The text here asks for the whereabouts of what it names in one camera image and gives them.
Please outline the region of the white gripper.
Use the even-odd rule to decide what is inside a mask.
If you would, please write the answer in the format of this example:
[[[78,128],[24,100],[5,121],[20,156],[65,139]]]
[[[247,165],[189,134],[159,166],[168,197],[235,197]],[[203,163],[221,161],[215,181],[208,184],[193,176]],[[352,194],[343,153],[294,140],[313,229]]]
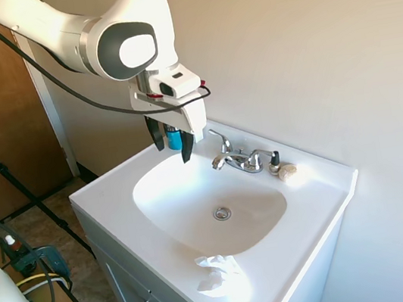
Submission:
[[[161,123],[180,129],[182,141],[182,159],[188,163],[192,156],[193,139],[201,141],[203,129],[207,125],[207,114],[204,100],[193,101],[201,97],[199,90],[195,90],[182,98],[171,98],[164,95],[162,98],[150,98],[137,90],[130,91],[131,106],[135,111],[155,111],[145,116],[148,132],[159,151],[163,151],[164,137],[161,132]]]

